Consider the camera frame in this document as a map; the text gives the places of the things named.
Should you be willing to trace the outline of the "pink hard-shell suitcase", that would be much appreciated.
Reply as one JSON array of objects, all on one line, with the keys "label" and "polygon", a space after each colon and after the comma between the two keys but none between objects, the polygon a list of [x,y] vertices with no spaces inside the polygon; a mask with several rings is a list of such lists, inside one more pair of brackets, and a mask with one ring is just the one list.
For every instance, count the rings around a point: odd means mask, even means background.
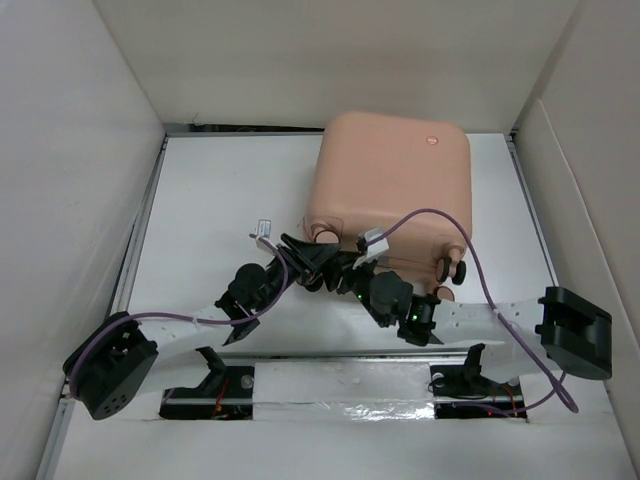
[{"label": "pink hard-shell suitcase", "polygon": [[361,234],[389,231],[377,269],[453,299],[445,283],[464,282],[472,233],[468,137],[441,121],[339,115],[324,131],[303,228],[307,240],[348,252]]}]

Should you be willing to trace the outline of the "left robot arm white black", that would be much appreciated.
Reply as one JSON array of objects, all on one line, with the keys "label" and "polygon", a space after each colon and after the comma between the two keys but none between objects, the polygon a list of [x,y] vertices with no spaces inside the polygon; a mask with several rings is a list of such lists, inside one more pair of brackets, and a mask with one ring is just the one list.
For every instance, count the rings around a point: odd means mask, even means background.
[{"label": "left robot arm white black", "polygon": [[217,348],[246,338],[292,285],[320,287],[340,253],[337,244],[287,234],[278,245],[266,236],[255,241],[273,258],[266,266],[247,263],[236,271],[214,304],[224,318],[116,312],[67,358],[69,392],[92,419],[110,418],[147,392],[187,389],[194,396],[223,397],[229,374]]}]

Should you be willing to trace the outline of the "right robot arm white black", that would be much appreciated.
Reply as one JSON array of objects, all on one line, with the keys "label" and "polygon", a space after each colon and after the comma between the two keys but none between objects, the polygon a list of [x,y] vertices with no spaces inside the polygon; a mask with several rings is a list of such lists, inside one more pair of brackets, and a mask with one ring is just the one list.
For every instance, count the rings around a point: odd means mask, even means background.
[{"label": "right robot arm white black", "polygon": [[612,317],[563,287],[515,303],[458,303],[418,295],[393,271],[340,256],[324,270],[328,290],[353,294],[381,328],[425,347],[469,343],[462,381],[474,393],[541,371],[585,380],[611,378]]}]

